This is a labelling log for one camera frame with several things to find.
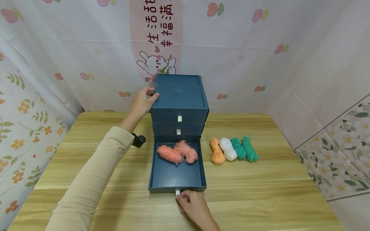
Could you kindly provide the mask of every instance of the fingers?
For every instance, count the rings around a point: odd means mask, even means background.
[[[152,97],[148,99],[148,102],[150,102],[152,105],[154,104],[155,101],[159,98],[159,93],[155,93]]]
[[[179,204],[181,205],[181,207],[183,208],[183,210],[185,211],[187,206],[189,206],[189,203],[185,200],[185,198],[183,198],[180,195],[177,195],[176,199],[179,202]]]
[[[141,90],[144,91],[145,93],[147,93],[147,92],[153,92],[155,90],[155,88],[150,88],[148,86],[145,86]]]
[[[181,193],[180,193],[180,195],[182,196],[182,197],[188,197],[188,198],[190,198],[190,195],[192,195],[192,194],[194,194],[194,193],[196,193],[196,192],[193,192],[193,191],[190,191],[190,190],[184,190],[184,191],[182,191]]]

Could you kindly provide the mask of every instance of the sweater sleeve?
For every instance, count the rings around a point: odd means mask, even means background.
[[[46,231],[88,231],[96,206],[134,136],[112,127],[53,210]]]

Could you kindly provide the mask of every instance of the teal yarn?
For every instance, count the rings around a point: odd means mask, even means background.
[[[242,146],[244,147],[246,153],[247,153],[247,159],[250,161],[250,162],[254,162],[254,161],[257,161],[258,160],[258,155],[257,153],[254,151],[252,145],[250,144],[250,138],[249,137],[246,137],[246,136],[243,136],[243,140],[242,140]]]
[[[245,152],[245,149],[243,148],[243,146],[240,145],[240,140],[237,137],[235,137],[235,138],[232,138],[230,141],[232,143],[233,148],[236,151],[238,159],[245,160],[247,153]]]

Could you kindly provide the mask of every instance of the pink yarn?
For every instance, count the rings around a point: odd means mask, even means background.
[[[198,159],[198,154],[194,148],[190,147],[185,140],[179,141],[175,144],[175,150],[179,150],[186,158],[186,162],[189,164],[194,163]]]
[[[162,145],[161,147],[157,148],[158,155],[165,160],[175,163],[181,163],[184,157],[180,153],[179,150],[175,150],[171,147],[167,147],[167,145]]]

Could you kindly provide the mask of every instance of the drawer unit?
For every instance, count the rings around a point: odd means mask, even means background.
[[[200,138],[209,107],[201,77],[157,74],[154,86],[159,99],[151,108],[154,149],[148,189],[150,193],[202,192],[207,184]],[[173,148],[181,140],[196,150],[198,159],[194,163],[183,160],[176,165],[158,155],[161,145]]]
[[[153,123],[176,123],[178,116],[182,123],[206,121],[209,106],[200,76],[158,74],[154,87],[160,97],[151,109]]]
[[[165,135],[192,135],[200,136],[203,132],[204,123],[154,123],[154,136]]]

